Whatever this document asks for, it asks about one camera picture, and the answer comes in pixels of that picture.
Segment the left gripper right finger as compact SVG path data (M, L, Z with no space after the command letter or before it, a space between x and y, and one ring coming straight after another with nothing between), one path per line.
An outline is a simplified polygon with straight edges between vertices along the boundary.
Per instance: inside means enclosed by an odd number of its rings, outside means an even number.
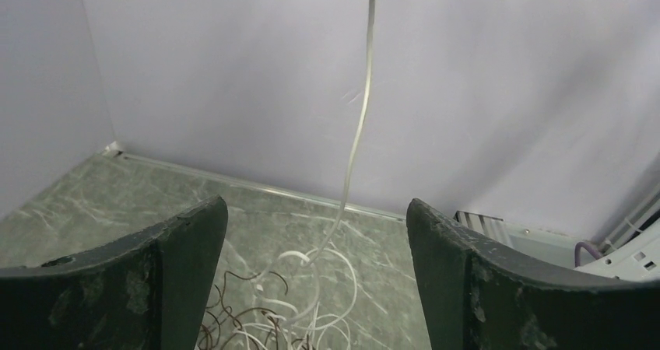
M659 283L590 275L477 233L418 198L407 208L434 349L657 349Z

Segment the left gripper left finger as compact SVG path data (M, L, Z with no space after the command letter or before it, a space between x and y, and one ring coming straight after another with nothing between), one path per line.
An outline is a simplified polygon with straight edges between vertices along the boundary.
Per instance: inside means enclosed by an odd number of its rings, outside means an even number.
M1 270L3 349L193 349L228 223L208 198L113 242Z

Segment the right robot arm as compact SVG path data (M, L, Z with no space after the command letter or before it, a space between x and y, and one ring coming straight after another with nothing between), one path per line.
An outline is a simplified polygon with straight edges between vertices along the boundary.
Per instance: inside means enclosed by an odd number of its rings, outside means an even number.
M659 280L659 221L606 256L576 271L629 282Z

